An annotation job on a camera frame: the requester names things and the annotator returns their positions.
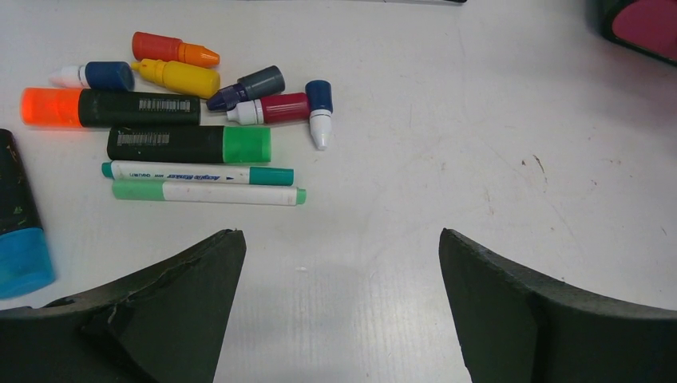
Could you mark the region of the black pink drawer unit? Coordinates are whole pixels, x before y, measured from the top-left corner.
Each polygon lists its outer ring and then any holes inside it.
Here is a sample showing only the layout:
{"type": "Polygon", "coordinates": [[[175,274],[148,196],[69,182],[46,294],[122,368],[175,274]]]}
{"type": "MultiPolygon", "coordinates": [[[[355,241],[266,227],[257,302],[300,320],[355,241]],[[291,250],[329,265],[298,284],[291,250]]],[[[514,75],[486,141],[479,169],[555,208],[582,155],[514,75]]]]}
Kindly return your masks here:
{"type": "Polygon", "coordinates": [[[676,65],[676,0],[600,0],[595,5],[603,38],[676,65]]]}

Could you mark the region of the teal cap white marker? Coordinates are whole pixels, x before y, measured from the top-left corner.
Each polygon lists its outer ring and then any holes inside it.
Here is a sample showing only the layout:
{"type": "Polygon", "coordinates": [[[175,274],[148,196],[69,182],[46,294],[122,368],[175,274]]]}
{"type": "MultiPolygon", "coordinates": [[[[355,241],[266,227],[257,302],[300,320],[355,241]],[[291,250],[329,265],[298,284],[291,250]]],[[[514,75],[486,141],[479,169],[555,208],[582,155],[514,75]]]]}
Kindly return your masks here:
{"type": "Polygon", "coordinates": [[[178,164],[113,160],[101,165],[112,180],[176,181],[210,184],[292,186],[295,172],[286,168],[230,166],[223,164],[178,164]]]}

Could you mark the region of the green white marker horizontal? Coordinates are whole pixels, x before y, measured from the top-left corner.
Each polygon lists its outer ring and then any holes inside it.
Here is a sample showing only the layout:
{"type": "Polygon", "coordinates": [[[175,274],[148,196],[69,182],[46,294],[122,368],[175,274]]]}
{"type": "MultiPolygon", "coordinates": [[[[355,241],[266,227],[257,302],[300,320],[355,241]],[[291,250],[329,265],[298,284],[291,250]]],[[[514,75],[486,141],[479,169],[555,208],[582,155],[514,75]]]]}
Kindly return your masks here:
{"type": "Polygon", "coordinates": [[[271,206],[299,206],[307,201],[307,191],[302,188],[241,184],[114,180],[112,191],[116,199],[140,201],[271,206]]]}

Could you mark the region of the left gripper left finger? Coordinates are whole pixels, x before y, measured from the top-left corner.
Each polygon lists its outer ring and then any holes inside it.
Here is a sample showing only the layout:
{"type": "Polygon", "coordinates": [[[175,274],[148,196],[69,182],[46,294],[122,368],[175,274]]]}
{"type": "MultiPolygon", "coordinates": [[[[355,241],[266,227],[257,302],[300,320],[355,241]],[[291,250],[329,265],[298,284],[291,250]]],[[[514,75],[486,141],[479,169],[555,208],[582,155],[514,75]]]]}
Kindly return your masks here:
{"type": "Polygon", "coordinates": [[[4,382],[211,382],[246,255],[222,230],[113,282],[1,312],[4,382]]]}

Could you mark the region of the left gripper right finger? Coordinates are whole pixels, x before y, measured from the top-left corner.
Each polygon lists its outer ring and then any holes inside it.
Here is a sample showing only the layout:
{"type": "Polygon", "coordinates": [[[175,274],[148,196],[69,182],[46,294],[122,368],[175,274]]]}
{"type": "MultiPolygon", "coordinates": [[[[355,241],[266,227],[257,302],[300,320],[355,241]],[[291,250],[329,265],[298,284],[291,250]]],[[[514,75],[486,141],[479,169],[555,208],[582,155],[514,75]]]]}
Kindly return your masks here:
{"type": "Polygon", "coordinates": [[[472,381],[675,381],[673,310],[571,286],[451,229],[438,254],[472,381]]]}

